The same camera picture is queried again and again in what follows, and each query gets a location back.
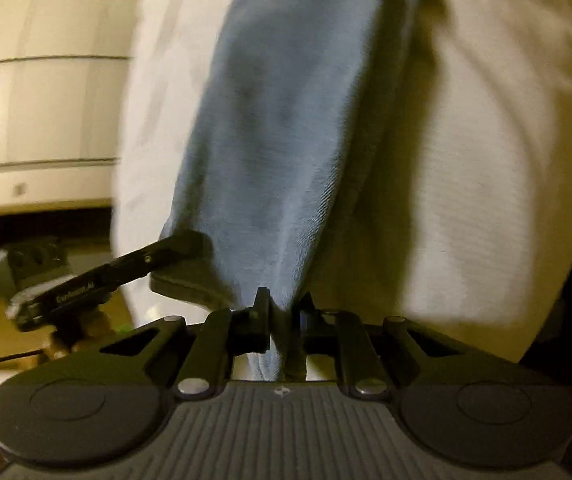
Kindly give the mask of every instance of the white fabric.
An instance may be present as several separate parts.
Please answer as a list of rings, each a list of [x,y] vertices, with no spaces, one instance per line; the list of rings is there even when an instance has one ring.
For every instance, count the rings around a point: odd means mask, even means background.
[[[118,254],[159,236],[230,0],[141,0],[115,182]],[[401,313],[518,360],[572,264],[572,0],[422,0],[402,92],[323,307]],[[126,288],[138,323],[197,306]]]

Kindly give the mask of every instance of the blue towel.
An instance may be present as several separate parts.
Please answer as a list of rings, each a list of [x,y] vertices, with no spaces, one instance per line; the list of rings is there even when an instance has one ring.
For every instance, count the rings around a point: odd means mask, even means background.
[[[399,91],[418,0],[233,0],[162,235],[204,233],[204,259],[163,273],[210,308],[275,301],[259,380],[285,376],[289,311],[340,237]],[[305,374],[301,362],[288,379]]]

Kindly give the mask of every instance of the ribbed rubber pad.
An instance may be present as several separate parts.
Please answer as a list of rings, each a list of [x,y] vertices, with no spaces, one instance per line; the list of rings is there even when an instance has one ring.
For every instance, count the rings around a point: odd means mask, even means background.
[[[385,406],[333,383],[228,383],[180,404],[149,444],[110,465],[47,472],[12,464],[0,480],[571,480],[553,463],[513,472],[460,468],[420,449]]]

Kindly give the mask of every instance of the metal pin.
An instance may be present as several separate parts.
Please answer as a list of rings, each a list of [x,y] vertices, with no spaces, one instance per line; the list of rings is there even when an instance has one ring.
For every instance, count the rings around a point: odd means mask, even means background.
[[[201,377],[189,377],[177,384],[177,389],[184,395],[199,395],[208,391],[210,383]]]
[[[386,383],[381,379],[376,379],[375,377],[371,377],[368,379],[362,379],[361,381],[357,381],[355,383],[355,388],[359,393],[362,395],[367,396],[375,396],[381,395],[386,391]]]

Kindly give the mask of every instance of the cable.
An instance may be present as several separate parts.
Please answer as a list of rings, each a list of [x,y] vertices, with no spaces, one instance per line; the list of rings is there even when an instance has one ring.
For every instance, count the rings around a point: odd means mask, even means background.
[[[43,352],[43,350],[32,350],[30,352],[24,352],[21,354],[6,355],[5,357],[0,357],[0,363],[3,363],[4,361],[12,361],[13,359],[21,359],[23,357],[30,357],[33,355],[40,355],[43,354]]]

